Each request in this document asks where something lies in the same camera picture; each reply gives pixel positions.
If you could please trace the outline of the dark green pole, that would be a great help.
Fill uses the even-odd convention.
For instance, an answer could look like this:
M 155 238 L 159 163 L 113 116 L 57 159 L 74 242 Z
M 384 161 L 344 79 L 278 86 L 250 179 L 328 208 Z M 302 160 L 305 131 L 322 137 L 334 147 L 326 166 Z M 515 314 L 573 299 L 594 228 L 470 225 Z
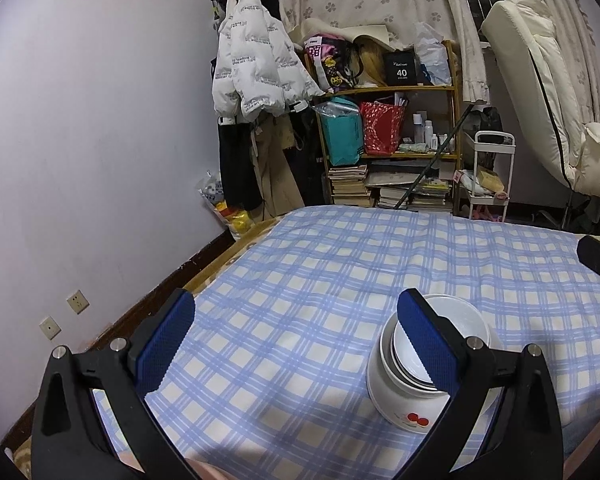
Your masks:
M 460 128 L 462 128 L 464 121 L 467 119 L 470 112 L 474 109 L 475 106 L 476 106 L 475 103 L 469 103 L 467 105 L 466 110 L 464 110 L 463 114 L 460 115 L 460 119 L 453 127 L 449 136 L 442 142 L 442 144 L 438 147 L 437 151 L 434 152 L 432 157 L 429 159 L 427 166 L 418 174 L 415 181 L 407 188 L 407 190 L 400 197 L 400 200 L 398 200 L 396 202 L 396 204 L 393 206 L 393 208 L 395 210 L 400 210 L 404 203 L 407 203 L 407 205 L 409 205 L 411 203 L 411 201 L 412 201 L 411 196 L 414 194 L 416 188 L 419 186 L 420 181 L 424 177 L 426 177 L 426 173 L 432 168 L 432 166 L 434 166 L 434 163 L 437 162 L 442 157 L 443 152 L 449 146 L 450 142 L 457 137 L 457 133 L 460 132 Z

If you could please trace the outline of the stack of books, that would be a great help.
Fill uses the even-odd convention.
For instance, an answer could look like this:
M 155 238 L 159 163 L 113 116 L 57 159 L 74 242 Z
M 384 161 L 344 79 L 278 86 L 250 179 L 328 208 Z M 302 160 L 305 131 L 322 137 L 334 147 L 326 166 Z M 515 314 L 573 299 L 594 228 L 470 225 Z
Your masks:
M 332 167 L 327 177 L 334 204 L 364 208 L 373 206 L 372 193 L 366 186 L 366 165 Z

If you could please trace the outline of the upper wall socket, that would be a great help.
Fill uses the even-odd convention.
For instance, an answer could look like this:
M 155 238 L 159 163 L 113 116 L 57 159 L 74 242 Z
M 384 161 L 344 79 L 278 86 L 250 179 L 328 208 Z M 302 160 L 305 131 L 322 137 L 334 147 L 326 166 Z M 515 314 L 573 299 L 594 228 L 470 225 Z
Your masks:
M 67 298 L 67 304 L 75 314 L 80 314 L 90 305 L 90 302 L 86 299 L 84 293 L 78 289 Z

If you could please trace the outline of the white puffer jacket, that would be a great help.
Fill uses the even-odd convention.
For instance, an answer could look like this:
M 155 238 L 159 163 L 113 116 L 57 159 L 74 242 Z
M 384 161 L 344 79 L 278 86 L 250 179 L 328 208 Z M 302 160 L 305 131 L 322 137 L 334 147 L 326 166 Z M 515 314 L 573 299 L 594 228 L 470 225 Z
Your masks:
M 303 110 L 323 94 L 263 0 L 227 0 L 212 81 L 220 124 Z

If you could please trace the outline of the blue plaid tablecloth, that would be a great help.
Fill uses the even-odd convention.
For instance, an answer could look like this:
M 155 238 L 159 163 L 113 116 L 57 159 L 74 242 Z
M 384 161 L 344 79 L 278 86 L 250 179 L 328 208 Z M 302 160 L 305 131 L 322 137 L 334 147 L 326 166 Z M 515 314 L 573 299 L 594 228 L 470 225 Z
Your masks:
M 508 350 L 538 344 L 563 422 L 600 409 L 600 277 L 559 231 L 444 214 L 306 207 L 195 299 L 146 399 L 186 457 L 241 479 L 388 479 L 419 436 L 381 417 L 366 363 L 402 290 L 475 306 Z

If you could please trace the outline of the lower wall socket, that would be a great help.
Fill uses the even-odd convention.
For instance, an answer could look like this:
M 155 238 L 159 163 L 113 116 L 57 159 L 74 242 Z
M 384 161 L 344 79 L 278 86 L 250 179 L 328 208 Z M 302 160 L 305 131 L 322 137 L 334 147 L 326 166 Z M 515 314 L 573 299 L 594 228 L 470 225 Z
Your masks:
M 49 340 L 53 340 L 61 332 L 61 327 L 51 316 L 44 318 L 44 320 L 38 324 L 38 327 Z

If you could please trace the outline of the white utility cart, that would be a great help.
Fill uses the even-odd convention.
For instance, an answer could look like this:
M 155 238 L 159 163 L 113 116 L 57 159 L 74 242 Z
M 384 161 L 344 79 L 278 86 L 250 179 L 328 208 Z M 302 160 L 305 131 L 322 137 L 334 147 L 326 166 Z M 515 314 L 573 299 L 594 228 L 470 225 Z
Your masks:
M 468 167 L 460 170 L 460 186 L 468 198 L 468 216 L 503 223 L 513 183 L 515 137 L 508 132 L 465 133 Z

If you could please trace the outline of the red gift bag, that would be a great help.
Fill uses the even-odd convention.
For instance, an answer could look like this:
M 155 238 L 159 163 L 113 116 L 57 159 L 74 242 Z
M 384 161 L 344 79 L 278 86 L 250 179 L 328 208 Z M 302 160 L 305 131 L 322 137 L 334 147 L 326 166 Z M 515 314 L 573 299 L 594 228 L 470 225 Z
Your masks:
M 401 140 L 404 107 L 381 102 L 362 102 L 364 151 L 367 155 L 393 154 Z

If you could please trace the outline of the beige coat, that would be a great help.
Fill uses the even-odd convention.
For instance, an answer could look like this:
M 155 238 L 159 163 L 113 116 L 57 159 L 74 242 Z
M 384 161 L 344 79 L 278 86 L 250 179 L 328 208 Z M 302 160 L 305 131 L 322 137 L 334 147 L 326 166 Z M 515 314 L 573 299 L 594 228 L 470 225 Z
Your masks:
M 251 211 L 262 220 L 282 216 L 304 206 L 285 151 L 296 146 L 287 115 L 263 115 L 254 133 L 253 162 L 263 203 Z

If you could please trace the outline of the wooden shelf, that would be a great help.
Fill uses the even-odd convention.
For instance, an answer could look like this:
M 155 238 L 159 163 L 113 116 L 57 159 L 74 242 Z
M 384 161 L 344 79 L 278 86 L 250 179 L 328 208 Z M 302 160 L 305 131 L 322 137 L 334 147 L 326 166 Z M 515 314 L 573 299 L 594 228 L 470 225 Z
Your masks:
M 311 39 L 306 65 L 329 83 L 313 110 L 330 204 L 373 206 L 372 162 L 426 162 L 416 176 L 399 171 L 404 185 L 422 180 L 439 160 L 460 166 L 458 148 L 449 146 L 460 118 L 460 48 L 451 40 L 438 46 L 445 77 L 435 82 L 412 48 Z

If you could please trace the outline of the wall socket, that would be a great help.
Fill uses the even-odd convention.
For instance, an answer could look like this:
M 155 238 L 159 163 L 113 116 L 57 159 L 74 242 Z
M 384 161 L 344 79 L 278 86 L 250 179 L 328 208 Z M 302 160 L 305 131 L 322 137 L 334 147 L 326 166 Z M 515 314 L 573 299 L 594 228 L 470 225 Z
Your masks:
M 90 302 L 86 299 L 84 293 L 78 289 L 67 298 L 67 304 L 75 314 L 80 314 L 90 305 Z
M 61 332 L 61 327 L 51 316 L 44 318 L 44 320 L 38 324 L 38 327 L 49 340 L 53 340 Z

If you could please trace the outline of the teal bag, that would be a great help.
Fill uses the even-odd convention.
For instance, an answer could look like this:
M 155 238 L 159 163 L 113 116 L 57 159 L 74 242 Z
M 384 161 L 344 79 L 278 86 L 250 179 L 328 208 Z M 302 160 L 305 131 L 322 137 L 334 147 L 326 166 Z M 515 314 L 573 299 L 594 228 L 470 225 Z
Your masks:
M 357 164 L 363 151 L 360 108 L 345 98 L 332 98 L 313 108 L 321 119 L 332 166 Z

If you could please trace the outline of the large white bowl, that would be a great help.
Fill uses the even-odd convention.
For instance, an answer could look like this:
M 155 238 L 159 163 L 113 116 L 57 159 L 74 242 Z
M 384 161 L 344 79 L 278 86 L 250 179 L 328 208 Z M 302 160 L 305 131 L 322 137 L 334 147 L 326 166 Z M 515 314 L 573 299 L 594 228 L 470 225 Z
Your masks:
M 476 336 L 490 344 L 490 326 L 470 302 L 445 294 L 428 294 L 424 298 L 432 310 L 447 318 L 464 338 Z M 393 330 L 391 348 L 394 362 L 405 377 L 424 389 L 436 388 L 400 322 L 396 322 Z

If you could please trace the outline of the cream recliner chair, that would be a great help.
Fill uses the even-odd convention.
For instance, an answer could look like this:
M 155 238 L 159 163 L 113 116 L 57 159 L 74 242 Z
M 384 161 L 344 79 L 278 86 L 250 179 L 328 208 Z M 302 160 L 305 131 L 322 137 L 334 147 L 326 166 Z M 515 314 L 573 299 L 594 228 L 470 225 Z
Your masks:
M 600 197 L 600 123 L 583 119 L 544 0 L 500 0 L 481 30 L 535 157 L 566 188 Z

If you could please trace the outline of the black box with 40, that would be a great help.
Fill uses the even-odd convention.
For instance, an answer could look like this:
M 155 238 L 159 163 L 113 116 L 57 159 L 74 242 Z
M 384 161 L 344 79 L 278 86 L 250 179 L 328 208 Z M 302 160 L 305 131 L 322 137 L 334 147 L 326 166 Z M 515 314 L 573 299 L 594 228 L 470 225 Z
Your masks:
M 416 86 L 416 56 L 413 48 L 387 52 L 382 60 L 388 86 Z

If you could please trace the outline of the yellow toy bag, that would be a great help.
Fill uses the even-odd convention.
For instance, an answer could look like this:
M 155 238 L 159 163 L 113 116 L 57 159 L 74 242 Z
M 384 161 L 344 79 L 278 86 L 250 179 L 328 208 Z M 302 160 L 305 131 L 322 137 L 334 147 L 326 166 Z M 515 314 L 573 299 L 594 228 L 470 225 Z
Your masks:
M 199 182 L 198 192 L 215 217 L 230 231 L 234 240 L 240 240 L 253 228 L 254 223 L 245 209 L 227 203 L 219 174 L 208 171 Z

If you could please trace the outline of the cherry plate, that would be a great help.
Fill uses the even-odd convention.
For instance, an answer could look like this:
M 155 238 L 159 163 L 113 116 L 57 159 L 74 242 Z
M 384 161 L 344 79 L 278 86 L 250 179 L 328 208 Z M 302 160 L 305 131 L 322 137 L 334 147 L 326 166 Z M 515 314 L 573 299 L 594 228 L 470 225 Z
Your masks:
M 372 347 L 366 366 L 366 386 L 379 414 L 394 426 L 415 434 L 426 434 L 434 426 L 450 396 L 425 391 L 398 378 L 393 359 L 392 336 L 398 324 L 396 314 L 388 318 Z

